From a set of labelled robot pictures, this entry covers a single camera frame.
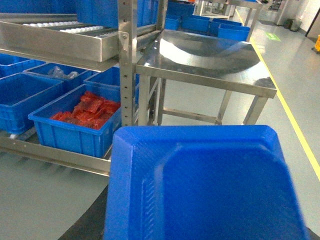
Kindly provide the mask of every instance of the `stainless steel table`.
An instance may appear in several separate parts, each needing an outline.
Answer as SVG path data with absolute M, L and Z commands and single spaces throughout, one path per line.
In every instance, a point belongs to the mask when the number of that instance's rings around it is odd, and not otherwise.
M 140 74 L 139 125 L 148 124 L 149 101 L 158 88 L 157 123 L 162 115 L 222 124 L 231 93 L 254 95 L 243 124 L 257 122 L 277 89 L 248 42 L 164 30 L 135 66 Z M 225 90 L 217 117 L 164 107 L 166 79 Z

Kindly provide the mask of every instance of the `dark mat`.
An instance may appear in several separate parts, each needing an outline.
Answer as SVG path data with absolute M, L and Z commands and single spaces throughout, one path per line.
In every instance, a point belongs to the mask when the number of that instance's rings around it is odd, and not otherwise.
M 58 240 L 101 240 L 105 228 L 108 186 Z
M 269 26 L 277 26 L 272 21 L 265 21 L 265 20 L 259 20 L 259 22 L 263 25 L 269 25 Z

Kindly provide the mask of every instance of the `blue plastic bin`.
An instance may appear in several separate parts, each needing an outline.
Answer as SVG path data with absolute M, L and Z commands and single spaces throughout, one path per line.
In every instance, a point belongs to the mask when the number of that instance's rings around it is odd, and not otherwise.
M 51 120 L 58 112 L 72 112 L 80 97 L 90 91 L 108 100 L 120 102 L 120 91 L 114 88 L 83 84 L 29 114 L 34 121 L 41 145 L 101 158 L 112 144 L 114 132 L 121 126 L 121 108 L 100 130 Z
M 43 76 L 47 78 L 53 78 L 53 76 L 48 75 L 48 72 L 52 70 L 55 66 L 59 67 L 61 70 L 63 70 L 65 75 L 70 74 L 71 72 L 78 72 L 79 75 L 73 79 L 64 79 L 59 78 L 63 81 L 63 88 L 64 92 L 67 93 L 76 87 L 79 87 L 80 85 L 84 84 L 84 80 L 88 79 L 92 75 L 96 74 L 96 71 L 89 71 L 73 66 L 66 66 L 61 64 L 55 64 L 55 63 L 46 63 L 40 66 L 36 66 L 30 69 L 25 70 L 24 72 L 27 74 L 33 74 L 37 76 Z
M 166 14 L 179 17 L 192 16 L 195 11 L 195 4 L 169 1 Z
M 140 75 L 135 75 L 135 102 L 138 104 L 139 101 L 139 82 Z M 86 80 L 84 83 L 87 85 L 93 85 L 97 87 L 113 87 L 120 91 L 120 68 L 119 66 L 113 66 L 107 71 L 98 72 Z
M 34 126 L 28 114 L 63 94 L 58 79 L 17 73 L 0 79 L 0 129 L 21 134 Z
M 0 53 L 0 78 L 21 73 L 23 70 L 43 64 L 43 61 Z
M 219 31 L 219 27 L 220 25 L 223 23 L 220 22 L 210 22 L 210 26 L 209 26 L 209 35 L 217 37 L 218 36 L 218 31 Z
M 212 22 L 214 22 L 214 23 L 220 23 L 220 24 L 229 24 L 229 25 L 235 25 L 235 26 L 242 26 L 242 23 L 241 23 L 241 22 L 224 20 L 224 19 L 220 19 L 220 18 L 214 18 L 214 19 L 212 20 Z
M 141 126 L 114 134 L 104 240 L 308 240 L 268 126 Z
M 181 18 L 179 16 L 169 15 L 169 16 L 166 16 L 165 18 L 164 28 L 169 30 L 178 30 L 180 27 L 180 23 L 181 23 Z
M 157 15 L 156 0 L 137 1 L 137 26 L 152 24 Z M 77 19 L 81 23 L 118 28 L 117 0 L 76 0 Z
M 156 24 L 157 23 L 158 5 L 159 5 L 159 0 L 155 0 L 154 3 L 153 3 L 153 14 L 152 14 L 152 23 L 151 24 Z
M 1 0 L 0 13 L 75 14 L 75 0 Z
M 182 18 L 181 28 L 199 32 L 209 31 L 210 18 L 201 16 L 184 16 Z
M 250 27 L 221 24 L 218 30 L 218 38 L 246 41 Z

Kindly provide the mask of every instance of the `perforated metal post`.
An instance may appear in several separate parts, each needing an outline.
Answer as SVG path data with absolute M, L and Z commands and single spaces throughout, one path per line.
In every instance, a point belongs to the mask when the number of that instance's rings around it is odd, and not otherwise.
M 137 0 L 118 1 L 119 67 L 122 126 L 135 123 Z
M 158 16 L 156 21 L 157 30 L 163 30 L 165 28 L 167 8 L 168 8 L 168 0 L 159 0 Z

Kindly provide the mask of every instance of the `epoxy floor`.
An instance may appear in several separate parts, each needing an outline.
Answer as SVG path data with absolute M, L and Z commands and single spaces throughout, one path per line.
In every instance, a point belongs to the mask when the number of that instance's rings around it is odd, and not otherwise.
M 269 40 L 266 32 L 281 41 Z M 298 32 L 259 22 L 253 39 L 319 161 L 320 55 L 311 51 L 314 43 Z M 165 106 L 216 116 L 223 94 L 222 90 L 168 80 Z M 233 93 L 223 124 L 241 124 L 252 99 Z M 206 123 L 163 118 L 163 125 L 200 124 Z M 277 131 L 306 225 L 320 236 L 320 181 L 277 96 L 267 102 L 257 124 Z M 0 239 L 58 239 L 107 184 L 107 177 L 0 152 Z

